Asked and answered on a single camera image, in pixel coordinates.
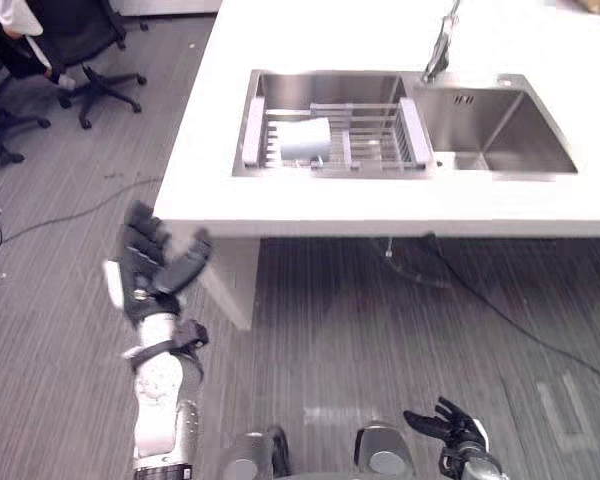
white container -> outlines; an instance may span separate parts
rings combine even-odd
[[[327,118],[280,122],[278,141],[282,160],[329,159],[331,128]]]

sink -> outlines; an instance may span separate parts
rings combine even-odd
[[[524,90],[436,85],[412,94],[439,166],[577,172],[548,114]]]
[[[577,173],[564,136],[522,75],[477,83],[443,73],[431,84],[421,75],[253,71],[234,176],[429,179],[482,171],[498,180],[551,180]],[[328,154],[285,158],[283,127],[316,118],[328,119]]]

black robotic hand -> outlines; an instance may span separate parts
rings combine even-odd
[[[176,295],[200,274],[211,255],[208,234],[200,230],[189,250],[167,264],[164,253],[169,239],[153,210],[134,202],[118,235],[117,257],[105,262],[111,301],[125,311],[134,327],[150,315],[178,315]]]
[[[481,474],[484,478],[506,478],[499,462],[489,454],[489,439],[482,423],[446,398],[439,397],[438,402],[435,412],[439,416],[425,417],[407,410],[404,418],[417,432],[444,442],[440,473],[460,480],[471,464],[469,478],[483,478]]]

double sink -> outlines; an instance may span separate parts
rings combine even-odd
[[[480,171],[551,180],[577,173],[563,134],[524,76],[477,82],[442,73],[432,83],[421,76],[253,71],[233,174],[427,179]],[[320,117],[329,119],[329,155],[282,158],[281,123]]]

office chair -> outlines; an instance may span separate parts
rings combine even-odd
[[[2,64],[2,61],[0,58],[0,70],[2,69],[3,66],[5,66],[5,65]],[[12,78],[13,77],[10,74],[9,76],[7,76],[4,80],[2,80],[0,82],[0,95],[7,88],[7,86],[11,82]],[[4,134],[11,128],[34,124],[34,123],[37,123],[40,128],[49,128],[51,126],[51,122],[49,122],[49,120],[47,120],[46,118],[39,117],[37,115],[18,116],[18,115],[14,115],[13,113],[9,112],[8,110],[6,110],[4,108],[0,108],[0,149],[1,149],[0,164],[4,165],[7,163],[21,163],[24,160],[24,156],[22,156],[19,153],[10,152],[4,146],[4,144],[2,144],[1,138],[4,136]]]
[[[91,128],[87,115],[98,98],[105,95],[130,104],[134,113],[142,111],[139,103],[114,90],[113,86],[129,80],[144,85],[147,83],[145,77],[139,73],[106,77],[84,65],[114,43],[120,50],[125,48],[126,32],[108,0],[28,0],[28,4],[44,30],[34,41],[51,68],[63,73],[68,67],[80,64],[87,76],[85,85],[71,92],[63,91],[58,96],[60,105],[69,108],[71,98],[85,95],[78,116],[82,128]]]

